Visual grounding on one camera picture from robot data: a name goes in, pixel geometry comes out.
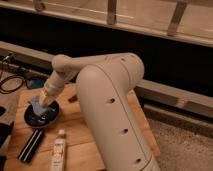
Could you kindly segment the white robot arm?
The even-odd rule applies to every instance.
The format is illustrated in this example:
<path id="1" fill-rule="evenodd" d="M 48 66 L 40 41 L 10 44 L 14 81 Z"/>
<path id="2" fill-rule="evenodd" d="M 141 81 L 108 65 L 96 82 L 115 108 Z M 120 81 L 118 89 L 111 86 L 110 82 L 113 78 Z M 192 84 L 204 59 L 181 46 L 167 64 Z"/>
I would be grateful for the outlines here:
<path id="1" fill-rule="evenodd" d="M 160 171 L 127 99 L 144 75 L 137 55 L 57 55 L 52 68 L 40 104 L 49 104 L 67 81 L 75 79 L 81 111 L 107 171 Z"/>

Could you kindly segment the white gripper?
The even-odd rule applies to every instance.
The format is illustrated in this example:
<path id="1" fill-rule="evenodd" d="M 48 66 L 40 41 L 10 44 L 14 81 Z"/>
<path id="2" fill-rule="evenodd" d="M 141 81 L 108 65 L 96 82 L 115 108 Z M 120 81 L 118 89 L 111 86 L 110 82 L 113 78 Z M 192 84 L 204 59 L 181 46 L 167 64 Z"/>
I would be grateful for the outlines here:
<path id="1" fill-rule="evenodd" d="M 67 80 L 67 74 L 53 71 L 44 84 L 44 90 L 40 93 L 39 104 L 42 107 L 49 106 L 55 100 L 55 96 L 63 91 Z"/>

